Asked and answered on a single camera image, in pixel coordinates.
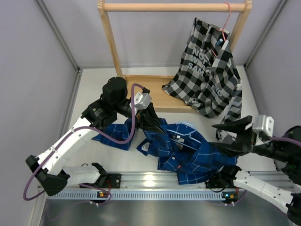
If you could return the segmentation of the blue plaid shirt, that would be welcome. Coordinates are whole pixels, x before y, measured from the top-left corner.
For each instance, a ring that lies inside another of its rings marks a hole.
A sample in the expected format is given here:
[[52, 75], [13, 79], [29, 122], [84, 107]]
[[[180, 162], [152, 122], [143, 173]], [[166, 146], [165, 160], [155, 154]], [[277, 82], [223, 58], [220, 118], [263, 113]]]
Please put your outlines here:
[[183, 124], [170, 124], [164, 118], [159, 120], [165, 134], [143, 131], [145, 139], [135, 147], [144, 156], [157, 157], [158, 170], [176, 173], [180, 185], [206, 182], [222, 167], [237, 164], [236, 157], [228, 157], [221, 153], [198, 131], [191, 136], [201, 143], [189, 139], [188, 136], [167, 131], [170, 129], [185, 134], [192, 131], [192, 128]]

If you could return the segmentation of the light blue wire hanger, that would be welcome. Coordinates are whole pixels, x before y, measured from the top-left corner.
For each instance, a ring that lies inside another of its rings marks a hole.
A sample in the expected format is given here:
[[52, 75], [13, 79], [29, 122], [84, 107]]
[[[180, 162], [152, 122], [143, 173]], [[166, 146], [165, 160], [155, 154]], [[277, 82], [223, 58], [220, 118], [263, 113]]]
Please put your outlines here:
[[180, 136], [188, 136], [189, 139], [194, 140], [194, 141], [196, 141], [196, 142], [198, 142], [198, 143], [201, 143], [200, 141], [196, 140], [195, 138], [193, 138], [193, 137], [191, 136], [194, 132], [196, 132], [196, 128], [195, 128], [194, 125], [192, 125], [191, 123], [188, 123], [188, 122], [184, 122], [184, 121], [176, 123], [176, 125], [180, 125], [180, 124], [183, 124], [183, 125], [185, 125], [186, 127], [192, 128], [192, 131], [190, 131], [189, 133], [185, 133], [185, 134], [182, 134], [182, 133], [180, 133], [180, 132], [178, 132], [178, 131], [174, 131], [174, 130], [170, 130], [170, 129], [167, 129], [167, 131], [172, 132], [172, 133], [175, 133], [175, 134], [180, 135]]

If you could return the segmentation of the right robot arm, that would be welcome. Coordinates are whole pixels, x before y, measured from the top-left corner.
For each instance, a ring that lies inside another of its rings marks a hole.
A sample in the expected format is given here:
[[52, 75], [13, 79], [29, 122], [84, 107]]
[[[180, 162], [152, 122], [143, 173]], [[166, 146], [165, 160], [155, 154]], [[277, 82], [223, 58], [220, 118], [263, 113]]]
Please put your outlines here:
[[268, 201], [284, 213], [296, 226], [301, 224], [301, 193], [294, 186], [301, 184], [301, 128], [295, 126], [283, 136], [275, 137], [274, 119], [255, 115], [215, 124], [217, 130], [236, 134], [231, 144], [212, 143], [228, 157], [248, 153], [281, 161], [285, 166], [279, 172], [253, 173], [239, 166], [224, 166], [206, 182], [206, 187], [242, 188]]

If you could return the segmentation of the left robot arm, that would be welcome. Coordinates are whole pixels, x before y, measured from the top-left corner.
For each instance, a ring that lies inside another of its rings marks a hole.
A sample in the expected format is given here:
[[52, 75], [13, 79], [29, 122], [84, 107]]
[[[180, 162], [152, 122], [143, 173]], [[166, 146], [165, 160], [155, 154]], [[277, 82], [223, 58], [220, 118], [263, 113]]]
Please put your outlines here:
[[[124, 140], [104, 132], [117, 120], [118, 114], [131, 121], [131, 130]], [[25, 186], [24, 199], [30, 200], [27, 191], [34, 178], [49, 196], [56, 195], [69, 186], [103, 187], [107, 172], [100, 164], [68, 167], [67, 162], [97, 135], [102, 135], [115, 144], [124, 145], [132, 140], [136, 129], [165, 133], [154, 110], [150, 90], [137, 83], [133, 83], [128, 90], [124, 78], [112, 77], [103, 86], [100, 98], [88, 105], [68, 132], [45, 152], [38, 156], [30, 155], [25, 160], [32, 175]]]

